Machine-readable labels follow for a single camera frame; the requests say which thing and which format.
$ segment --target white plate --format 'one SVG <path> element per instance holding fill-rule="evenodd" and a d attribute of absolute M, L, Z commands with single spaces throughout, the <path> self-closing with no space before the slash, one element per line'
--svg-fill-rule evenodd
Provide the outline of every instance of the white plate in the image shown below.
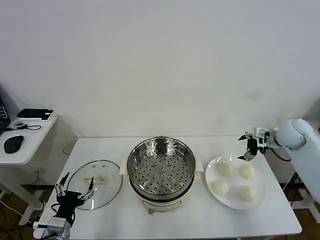
<path fill-rule="evenodd" d="M 217 166 L 218 163 L 231 163 L 233 167 L 233 175 L 225 176 L 219 173 Z M 241 159 L 224 159 L 219 156 L 213 159 L 205 170 L 205 181 L 208 185 L 211 193 L 223 204 L 229 206 L 230 208 L 237 210 L 249 210 L 256 208 L 263 203 L 267 196 L 267 184 L 264 176 L 256 171 L 255 178 L 246 179 L 242 177 L 239 173 L 239 168 L 242 165 L 250 165 L 251 163 L 246 162 Z M 212 190 L 212 183 L 214 181 L 223 180 L 229 185 L 229 192 L 225 196 L 219 196 Z M 241 200 L 239 197 L 240 188 L 244 185 L 248 185 L 254 188 L 256 191 L 255 200 L 252 202 L 246 202 Z"/>

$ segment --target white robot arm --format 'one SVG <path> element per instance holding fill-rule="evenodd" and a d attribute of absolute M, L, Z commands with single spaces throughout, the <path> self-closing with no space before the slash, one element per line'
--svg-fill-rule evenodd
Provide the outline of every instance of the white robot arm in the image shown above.
<path fill-rule="evenodd" d="M 320 134 L 303 119 L 290 119 L 278 128 L 267 131 L 257 127 L 255 135 L 246 133 L 239 140 L 248 139 L 247 151 L 240 159 L 250 161 L 260 150 L 284 148 L 300 179 L 320 203 Z"/>

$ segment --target black device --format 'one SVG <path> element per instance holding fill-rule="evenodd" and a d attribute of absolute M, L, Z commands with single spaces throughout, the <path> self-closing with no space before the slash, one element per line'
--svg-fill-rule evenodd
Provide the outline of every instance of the black device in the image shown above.
<path fill-rule="evenodd" d="M 53 112 L 53 110 L 48 109 L 24 108 L 18 113 L 17 117 L 20 119 L 40 119 L 41 121 L 46 121 Z"/>
<path fill-rule="evenodd" d="M 6 154 L 15 153 L 20 149 L 23 140 L 24 140 L 24 136 L 22 135 L 8 138 L 3 144 L 4 152 Z"/>

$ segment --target laptop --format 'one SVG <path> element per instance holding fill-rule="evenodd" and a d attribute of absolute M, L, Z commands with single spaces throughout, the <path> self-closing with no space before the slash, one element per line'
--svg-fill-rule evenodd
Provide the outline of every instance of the laptop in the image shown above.
<path fill-rule="evenodd" d="M 6 111 L 5 105 L 0 98 L 0 135 L 4 132 L 3 129 L 11 123 L 10 117 Z"/>

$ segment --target glass lid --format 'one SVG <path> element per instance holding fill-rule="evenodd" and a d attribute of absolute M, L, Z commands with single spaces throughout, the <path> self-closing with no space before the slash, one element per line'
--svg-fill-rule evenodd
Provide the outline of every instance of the glass lid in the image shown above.
<path fill-rule="evenodd" d="M 84 205 L 82 210 L 98 209 L 112 201 L 120 190 L 122 175 L 120 168 L 112 161 L 97 160 L 80 167 L 71 177 L 66 189 L 85 194 L 93 177 L 93 190 L 95 191 Z"/>

